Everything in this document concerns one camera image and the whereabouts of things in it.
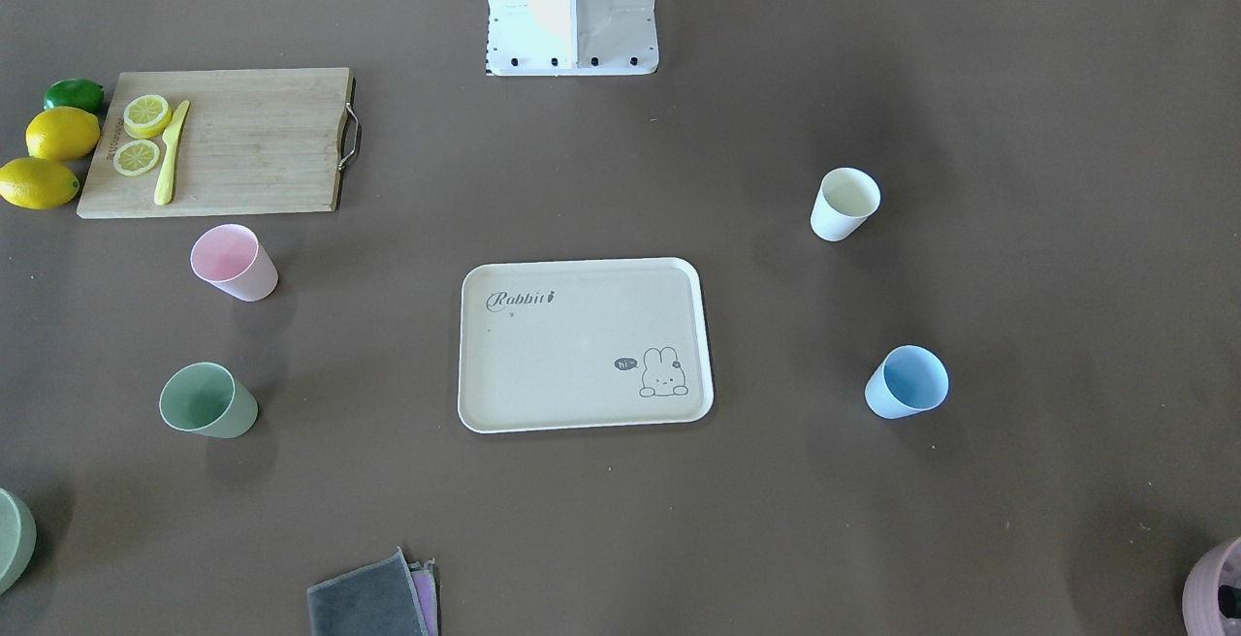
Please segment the lemon half slice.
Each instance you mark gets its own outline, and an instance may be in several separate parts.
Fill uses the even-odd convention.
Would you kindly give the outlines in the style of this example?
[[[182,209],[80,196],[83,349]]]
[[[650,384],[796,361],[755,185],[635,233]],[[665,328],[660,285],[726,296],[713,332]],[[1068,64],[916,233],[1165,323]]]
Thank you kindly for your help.
[[[122,175],[139,176],[154,171],[160,165],[160,159],[161,149],[155,142],[132,140],[115,150],[110,163]]]
[[[172,106],[160,94],[141,94],[122,113],[122,125],[132,140],[151,140],[172,122]]]

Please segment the cream white cup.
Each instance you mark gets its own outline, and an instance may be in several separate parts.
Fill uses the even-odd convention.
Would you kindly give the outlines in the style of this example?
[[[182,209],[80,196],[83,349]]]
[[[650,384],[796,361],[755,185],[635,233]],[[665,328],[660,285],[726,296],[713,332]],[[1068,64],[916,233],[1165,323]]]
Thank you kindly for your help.
[[[841,241],[877,211],[881,190],[877,183],[860,169],[841,166],[822,179],[814,207],[812,232],[824,241]]]

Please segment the green lime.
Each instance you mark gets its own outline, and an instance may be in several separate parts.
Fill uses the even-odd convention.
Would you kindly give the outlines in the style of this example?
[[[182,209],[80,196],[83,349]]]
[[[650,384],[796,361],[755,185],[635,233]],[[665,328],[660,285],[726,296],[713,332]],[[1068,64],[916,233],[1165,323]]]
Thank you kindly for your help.
[[[105,88],[101,83],[96,80],[74,77],[74,80],[58,80],[48,86],[43,94],[43,111],[69,107],[69,109],[98,113],[103,102],[105,102]]]

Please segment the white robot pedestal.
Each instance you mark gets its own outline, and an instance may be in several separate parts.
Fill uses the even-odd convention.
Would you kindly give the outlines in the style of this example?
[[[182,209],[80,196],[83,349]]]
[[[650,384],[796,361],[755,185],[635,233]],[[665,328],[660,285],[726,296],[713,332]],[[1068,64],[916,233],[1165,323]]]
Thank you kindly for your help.
[[[659,66],[655,0],[488,0],[486,75],[608,77]]]

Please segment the cream rabbit tray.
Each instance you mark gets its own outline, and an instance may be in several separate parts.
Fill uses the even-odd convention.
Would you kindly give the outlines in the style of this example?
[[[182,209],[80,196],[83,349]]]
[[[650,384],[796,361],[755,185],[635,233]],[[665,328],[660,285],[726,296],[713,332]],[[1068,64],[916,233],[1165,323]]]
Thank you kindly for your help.
[[[686,260],[506,262],[460,284],[460,424],[478,434],[690,424],[714,406]]]

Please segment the light blue cup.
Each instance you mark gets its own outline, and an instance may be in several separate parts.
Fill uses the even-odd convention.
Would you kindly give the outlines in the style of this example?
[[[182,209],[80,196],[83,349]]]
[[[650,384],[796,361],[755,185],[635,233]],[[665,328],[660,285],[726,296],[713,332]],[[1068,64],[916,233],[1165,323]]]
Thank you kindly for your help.
[[[906,344],[892,349],[865,386],[865,401],[880,419],[907,419],[948,398],[949,374],[931,350]]]

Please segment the yellow plastic knife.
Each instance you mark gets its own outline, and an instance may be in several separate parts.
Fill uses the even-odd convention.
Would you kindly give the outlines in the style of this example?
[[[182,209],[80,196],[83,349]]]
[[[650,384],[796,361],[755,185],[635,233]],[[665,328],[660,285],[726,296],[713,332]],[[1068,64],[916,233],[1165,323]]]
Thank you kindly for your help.
[[[168,127],[165,127],[161,133],[161,142],[164,143],[165,152],[154,194],[151,194],[151,202],[156,205],[168,205],[169,202],[172,202],[177,147],[180,145],[182,123],[185,123],[190,106],[190,101],[181,101],[177,103],[176,109],[172,111],[172,118],[170,118]]]

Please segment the pink cup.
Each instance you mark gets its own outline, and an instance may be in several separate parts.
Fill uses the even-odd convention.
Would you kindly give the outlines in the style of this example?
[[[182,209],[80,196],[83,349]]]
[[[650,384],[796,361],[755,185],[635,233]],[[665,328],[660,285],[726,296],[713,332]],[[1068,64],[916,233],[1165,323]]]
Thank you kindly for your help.
[[[189,262],[200,279],[237,301],[266,299],[278,283],[266,247],[252,230],[240,224],[218,225],[200,235]]]

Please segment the grey folded cloth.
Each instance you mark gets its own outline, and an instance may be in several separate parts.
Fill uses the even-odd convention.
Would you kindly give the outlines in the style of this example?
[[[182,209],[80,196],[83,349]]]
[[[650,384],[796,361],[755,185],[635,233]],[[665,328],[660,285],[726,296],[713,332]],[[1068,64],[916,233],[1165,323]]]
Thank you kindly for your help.
[[[393,556],[307,589],[313,635],[439,635],[434,559]]]

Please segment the pink bowl with ice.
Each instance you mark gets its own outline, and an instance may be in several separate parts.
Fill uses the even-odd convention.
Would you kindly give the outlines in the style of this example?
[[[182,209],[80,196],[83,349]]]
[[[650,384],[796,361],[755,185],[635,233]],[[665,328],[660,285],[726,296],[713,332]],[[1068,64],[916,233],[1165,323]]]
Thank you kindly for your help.
[[[1181,593],[1188,635],[1240,635],[1240,538],[1211,549],[1193,566]]]

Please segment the green cup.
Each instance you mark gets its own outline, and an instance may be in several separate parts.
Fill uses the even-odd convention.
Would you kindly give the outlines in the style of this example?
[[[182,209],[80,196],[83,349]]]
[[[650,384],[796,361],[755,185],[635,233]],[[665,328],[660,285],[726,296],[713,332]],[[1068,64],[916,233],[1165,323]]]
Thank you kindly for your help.
[[[170,429],[236,438],[256,424],[256,398],[225,366],[200,361],[182,366],[161,389],[159,411]]]

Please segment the yellow lemon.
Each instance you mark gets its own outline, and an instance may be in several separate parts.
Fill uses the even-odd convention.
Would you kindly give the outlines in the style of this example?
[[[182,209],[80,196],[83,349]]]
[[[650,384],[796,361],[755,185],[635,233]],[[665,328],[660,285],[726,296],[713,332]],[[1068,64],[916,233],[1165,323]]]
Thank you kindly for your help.
[[[41,111],[29,123],[25,142],[30,157],[71,161],[87,157],[99,142],[98,116],[74,107]]]
[[[58,161],[24,157],[1,168],[1,196],[15,207],[61,207],[79,193],[79,178]]]

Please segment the green bowl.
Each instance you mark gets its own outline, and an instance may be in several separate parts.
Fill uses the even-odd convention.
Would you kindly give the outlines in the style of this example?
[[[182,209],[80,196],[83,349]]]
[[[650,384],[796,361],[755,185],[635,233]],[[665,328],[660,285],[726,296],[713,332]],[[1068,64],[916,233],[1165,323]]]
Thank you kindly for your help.
[[[29,506],[6,489],[1,489],[1,584],[6,593],[29,566],[37,538],[37,528]]]

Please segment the wooden cutting board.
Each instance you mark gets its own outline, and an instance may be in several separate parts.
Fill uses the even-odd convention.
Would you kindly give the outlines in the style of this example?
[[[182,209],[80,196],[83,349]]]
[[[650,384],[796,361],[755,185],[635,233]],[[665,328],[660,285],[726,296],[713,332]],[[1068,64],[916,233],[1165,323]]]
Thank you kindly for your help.
[[[345,67],[124,72],[112,89],[77,212],[150,219],[333,211],[352,89]],[[156,171],[125,176],[112,166],[128,142],[124,107],[141,94],[190,103],[166,205],[151,199]]]

